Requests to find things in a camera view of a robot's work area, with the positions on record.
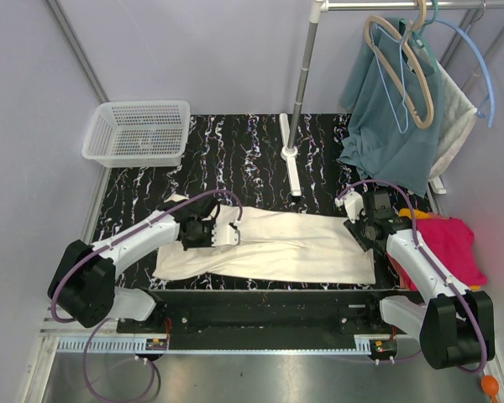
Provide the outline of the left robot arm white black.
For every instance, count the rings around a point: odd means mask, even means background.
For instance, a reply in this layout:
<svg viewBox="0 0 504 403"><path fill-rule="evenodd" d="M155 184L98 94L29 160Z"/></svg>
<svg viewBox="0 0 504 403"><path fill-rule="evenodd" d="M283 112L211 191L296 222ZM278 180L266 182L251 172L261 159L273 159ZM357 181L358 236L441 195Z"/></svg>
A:
<svg viewBox="0 0 504 403"><path fill-rule="evenodd" d="M158 248L182 243L185 249L212 245L219 211L214 196L199 201L168 201L160 210L116 235L87 244L70 243L47 291L50 312L58 323L95 327L105 319L134 320L146 332L164 324L165 313L147 290L115 285L130 266Z"/></svg>

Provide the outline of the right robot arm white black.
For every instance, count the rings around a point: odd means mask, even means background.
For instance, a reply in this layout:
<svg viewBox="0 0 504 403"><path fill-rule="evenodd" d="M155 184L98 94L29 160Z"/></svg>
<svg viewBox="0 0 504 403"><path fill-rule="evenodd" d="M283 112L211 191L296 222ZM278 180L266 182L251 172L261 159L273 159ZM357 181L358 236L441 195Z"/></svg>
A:
<svg viewBox="0 0 504 403"><path fill-rule="evenodd" d="M385 297L365 311L372 332L394 326L419 343L434 369L478 370L495 357L494 308L484 291L472 291L425 243L413 213L399 216L387 191L346 190L336 200L347 213L344 226L364 250L387 254L408 275L423 298Z"/></svg>

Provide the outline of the cream white t shirt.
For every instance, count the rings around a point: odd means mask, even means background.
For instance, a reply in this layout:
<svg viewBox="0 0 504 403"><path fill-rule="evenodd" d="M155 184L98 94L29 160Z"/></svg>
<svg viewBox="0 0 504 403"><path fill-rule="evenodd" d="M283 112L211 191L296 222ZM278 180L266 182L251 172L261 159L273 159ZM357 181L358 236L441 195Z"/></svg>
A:
<svg viewBox="0 0 504 403"><path fill-rule="evenodd" d="M153 276L184 280L206 273L254 280L373 285L374 259L344 226L344 217L242 209L236 246L159 248Z"/></svg>

